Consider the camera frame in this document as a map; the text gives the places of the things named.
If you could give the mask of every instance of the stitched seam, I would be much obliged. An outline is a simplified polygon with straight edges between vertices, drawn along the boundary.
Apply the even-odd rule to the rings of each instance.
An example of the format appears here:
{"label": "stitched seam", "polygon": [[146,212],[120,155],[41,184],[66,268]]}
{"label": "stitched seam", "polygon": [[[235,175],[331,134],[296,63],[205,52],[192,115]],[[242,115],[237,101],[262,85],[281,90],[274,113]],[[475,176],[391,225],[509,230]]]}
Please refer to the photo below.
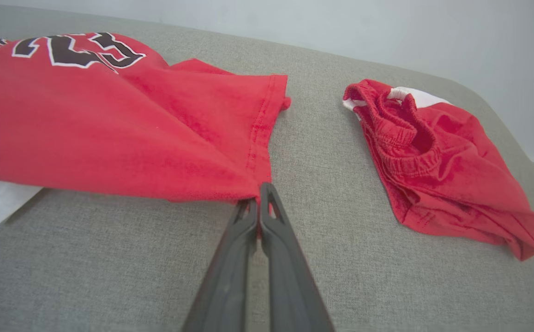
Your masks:
{"label": "stitched seam", "polygon": [[418,177],[418,176],[423,176],[423,175],[427,175],[429,174],[431,171],[435,170],[435,168],[437,168],[439,166],[439,163],[437,162],[435,165],[427,168],[426,170],[423,170],[423,171],[418,171],[418,172],[392,172],[394,175],[396,176],[412,176],[412,177]]}
{"label": "stitched seam", "polygon": [[271,102],[271,94],[273,93],[273,87],[275,86],[275,76],[271,76],[271,79],[269,80],[269,86],[267,87],[267,92],[265,93],[265,97],[263,98],[263,102],[261,103],[260,111],[257,114],[257,118],[254,120],[254,123],[252,124],[252,130],[250,130],[250,148],[248,149],[248,155],[246,156],[246,170],[252,174],[254,177],[254,168],[256,166],[256,145],[257,145],[257,137],[258,137],[258,127],[263,124],[263,119],[265,117],[265,114],[267,113],[267,109],[269,109],[269,104]]}
{"label": "stitched seam", "polygon": [[405,147],[406,144],[402,140],[398,140],[391,136],[386,135],[379,135],[379,141],[386,143],[387,145],[391,145],[392,147],[399,148],[399,147]]}

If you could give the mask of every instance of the gray upholstered table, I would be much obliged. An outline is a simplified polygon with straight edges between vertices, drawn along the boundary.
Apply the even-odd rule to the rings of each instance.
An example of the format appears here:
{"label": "gray upholstered table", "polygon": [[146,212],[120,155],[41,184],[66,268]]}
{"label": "gray upholstered table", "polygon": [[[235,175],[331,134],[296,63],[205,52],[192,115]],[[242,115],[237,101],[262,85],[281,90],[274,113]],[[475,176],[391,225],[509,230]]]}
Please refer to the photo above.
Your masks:
{"label": "gray upholstered table", "polygon": [[[273,182],[339,331],[534,331],[534,258],[400,225],[361,128],[341,106],[373,78],[427,91],[480,119],[534,208],[534,168],[471,90],[449,80],[271,42],[125,19],[0,6],[10,40],[132,36],[169,63],[287,73],[292,107],[271,137]],[[43,190],[0,225],[0,331],[176,330],[232,206]],[[250,330],[268,324],[267,260],[252,261]]]}

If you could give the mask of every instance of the red t-shirt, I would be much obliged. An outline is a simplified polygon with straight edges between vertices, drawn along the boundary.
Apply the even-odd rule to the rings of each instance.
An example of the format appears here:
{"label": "red t-shirt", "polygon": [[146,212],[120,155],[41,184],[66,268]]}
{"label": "red t-shirt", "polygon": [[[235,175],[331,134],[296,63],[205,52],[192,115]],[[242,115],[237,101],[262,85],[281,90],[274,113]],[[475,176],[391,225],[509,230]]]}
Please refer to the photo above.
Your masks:
{"label": "red t-shirt", "polygon": [[165,198],[238,200],[270,181],[285,75],[168,66],[119,34],[0,39],[0,180]]}

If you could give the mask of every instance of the white wall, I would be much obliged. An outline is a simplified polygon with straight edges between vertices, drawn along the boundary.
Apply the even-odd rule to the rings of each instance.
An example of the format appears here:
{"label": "white wall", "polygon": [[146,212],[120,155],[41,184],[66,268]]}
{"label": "white wall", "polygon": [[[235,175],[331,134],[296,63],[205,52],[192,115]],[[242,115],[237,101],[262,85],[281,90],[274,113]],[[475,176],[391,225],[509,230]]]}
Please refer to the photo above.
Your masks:
{"label": "white wall", "polygon": [[0,4],[249,36],[450,78],[479,93],[534,161],[534,0],[0,0]]}

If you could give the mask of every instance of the elastic waistband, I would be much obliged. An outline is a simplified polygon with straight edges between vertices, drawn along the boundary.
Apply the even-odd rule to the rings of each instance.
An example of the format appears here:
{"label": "elastic waistband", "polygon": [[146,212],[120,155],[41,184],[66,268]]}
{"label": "elastic waistband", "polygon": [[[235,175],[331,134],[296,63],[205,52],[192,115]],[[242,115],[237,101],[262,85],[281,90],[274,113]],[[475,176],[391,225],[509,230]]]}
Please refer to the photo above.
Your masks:
{"label": "elastic waistband", "polygon": [[[385,169],[396,176],[420,176],[435,169],[441,160],[435,134],[417,115],[416,103],[411,95],[398,95],[388,99],[390,90],[379,92],[367,82],[351,84],[345,91],[343,104],[360,118],[368,136],[370,149],[380,156]],[[389,112],[386,103],[396,103],[401,112],[408,112],[408,120]],[[415,139],[429,140],[429,148],[419,155],[400,155],[413,145]]]}

